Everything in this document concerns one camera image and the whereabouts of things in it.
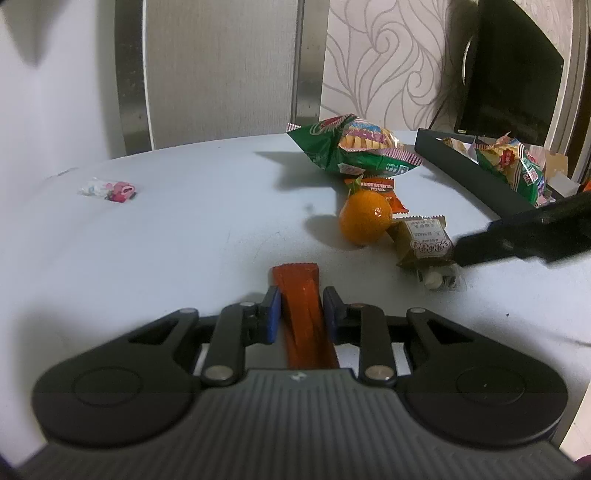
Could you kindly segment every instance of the black monitor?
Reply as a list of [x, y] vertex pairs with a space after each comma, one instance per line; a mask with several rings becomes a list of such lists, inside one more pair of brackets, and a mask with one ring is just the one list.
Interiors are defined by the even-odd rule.
[[543, 145], [564, 60], [514, 0], [480, 0], [478, 13], [456, 131]]

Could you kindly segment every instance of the black box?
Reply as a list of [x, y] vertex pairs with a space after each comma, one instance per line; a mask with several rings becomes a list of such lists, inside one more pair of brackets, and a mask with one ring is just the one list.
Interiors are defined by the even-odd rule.
[[508, 184], [495, 178], [453, 148], [448, 147], [438, 140], [439, 138], [455, 138], [465, 143], [472, 143], [475, 137], [420, 128], [414, 149], [419, 155], [462, 184], [499, 217], [504, 218], [535, 209], [519, 193], [514, 192]]

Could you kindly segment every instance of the white table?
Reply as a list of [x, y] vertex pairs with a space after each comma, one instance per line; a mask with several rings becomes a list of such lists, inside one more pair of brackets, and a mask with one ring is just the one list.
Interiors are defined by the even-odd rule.
[[[398, 132], [414, 143], [412, 132]], [[116, 204], [78, 195], [92, 177], [126, 180]], [[425, 164], [398, 177], [412, 213], [444, 214], [452, 238], [494, 214]], [[259, 300], [269, 269], [316, 262], [321, 288], [345, 302], [404, 315], [424, 306], [554, 367], [572, 421], [591, 377], [588, 258], [551, 269], [507, 260], [466, 271], [464, 292], [426, 293], [395, 266], [387, 236], [358, 249], [340, 236], [342, 179], [320, 171], [285, 134], [207, 142], [106, 161], [46, 181], [6, 232], [0, 254], [0, 452], [20, 462], [42, 444], [30, 409], [34, 381], [55, 363], [181, 307], [210, 315]], [[248, 363], [284, 362], [278, 347]]]

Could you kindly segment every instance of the mandarin orange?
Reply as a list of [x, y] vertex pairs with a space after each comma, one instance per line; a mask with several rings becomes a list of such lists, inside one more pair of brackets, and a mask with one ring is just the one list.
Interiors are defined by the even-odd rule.
[[372, 190], [360, 190], [349, 196], [339, 215], [341, 233], [355, 245], [377, 241], [391, 223], [388, 201]]

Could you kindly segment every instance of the snack bag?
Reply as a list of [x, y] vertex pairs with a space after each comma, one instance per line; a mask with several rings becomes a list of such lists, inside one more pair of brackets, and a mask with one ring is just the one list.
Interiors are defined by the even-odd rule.
[[406, 151], [390, 130], [348, 114], [287, 133], [323, 170], [346, 175], [392, 177], [418, 167], [423, 159]]
[[501, 137], [492, 145], [475, 144], [478, 164], [490, 171], [532, 205], [544, 193], [545, 178], [536, 159], [515, 138]]
[[386, 198], [392, 209], [392, 213], [408, 213], [408, 210], [394, 193], [394, 179], [382, 179], [379, 177], [365, 179], [363, 176], [360, 176], [356, 179], [345, 179], [345, 184], [349, 187], [349, 195], [358, 190], [372, 190]]
[[453, 243], [445, 231], [445, 217], [413, 216], [388, 228], [402, 268], [425, 268], [452, 263]]

